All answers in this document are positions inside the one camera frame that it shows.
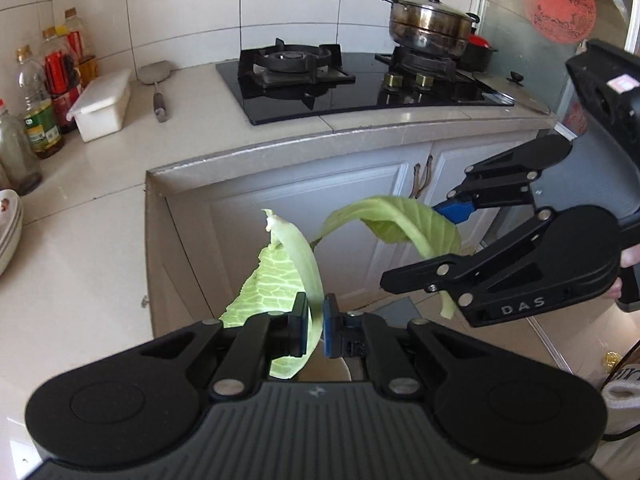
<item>stack of plates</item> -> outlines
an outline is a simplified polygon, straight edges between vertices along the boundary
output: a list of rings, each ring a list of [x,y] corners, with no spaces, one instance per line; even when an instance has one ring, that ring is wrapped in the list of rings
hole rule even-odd
[[[0,191],[0,274],[9,265],[22,234],[24,211],[15,191]]]

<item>kitchen counter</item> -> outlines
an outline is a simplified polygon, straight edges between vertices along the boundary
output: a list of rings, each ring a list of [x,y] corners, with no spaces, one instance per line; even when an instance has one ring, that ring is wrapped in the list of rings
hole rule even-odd
[[[16,478],[38,461],[23,413],[41,382],[152,337],[145,302],[147,170],[264,147],[270,156],[263,166],[271,168],[295,163],[289,155],[273,158],[292,153],[281,146],[307,140],[317,150],[313,157],[326,158],[554,123],[516,106],[400,108],[251,126],[213,65],[172,73],[162,91],[169,121],[159,124],[152,113],[153,88],[133,83],[124,129],[88,144],[77,133],[67,136],[65,148],[43,161],[43,184],[24,198],[22,240],[0,276],[2,478]],[[220,179],[262,169],[220,168],[226,172]]]

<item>stove knob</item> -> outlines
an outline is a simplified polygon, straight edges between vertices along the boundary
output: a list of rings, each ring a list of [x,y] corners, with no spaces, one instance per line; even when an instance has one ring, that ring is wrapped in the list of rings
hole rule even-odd
[[[400,74],[387,72],[383,79],[383,83],[386,88],[400,88],[402,86],[402,76]]]
[[[415,75],[415,85],[418,88],[431,88],[433,86],[433,76],[424,75],[424,74],[416,74]]]

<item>cabbage leaf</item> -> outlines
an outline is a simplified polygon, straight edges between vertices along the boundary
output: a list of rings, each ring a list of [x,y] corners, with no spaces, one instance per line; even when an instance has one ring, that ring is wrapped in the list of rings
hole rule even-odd
[[[352,220],[361,220],[377,238],[388,244],[411,242],[424,259],[460,250],[460,233],[452,222],[412,198],[373,196],[354,202],[329,215],[314,248],[322,238]],[[440,315],[451,319],[456,303],[446,291],[441,291]]]
[[[225,326],[242,326],[254,314],[279,310],[290,312],[298,292],[305,292],[310,307],[306,354],[281,357],[271,362],[270,375],[290,379],[308,361],[320,341],[324,290],[316,258],[304,235],[270,209],[267,231],[271,242],[258,255],[258,267],[244,282],[240,294],[220,316]]]

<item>kitchen cabinet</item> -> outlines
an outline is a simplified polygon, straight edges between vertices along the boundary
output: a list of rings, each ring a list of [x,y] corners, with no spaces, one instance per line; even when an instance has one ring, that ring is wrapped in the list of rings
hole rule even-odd
[[[272,209],[313,240],[336,209],[375,195],[409,196],[414,165],[433,155],[433,177],[424,203],[444,200],[464,178],[464,168],[522,140],[523,134],[422,142],[337,156],[265,171],[168,197],[168,205],[190,265],[212,313],[219,316],[257,266],[269,242],[264,213]],[[496,137],[493,143],[488,139]],[[460,226],[464,244],[476,246],[496,211],[476,212]],[[418,261],[408,244],[380,242],[361,222],[351,222],[323,240],[316,258],[325,290],[341,309],[364,306],[385,295],[387,269]]]

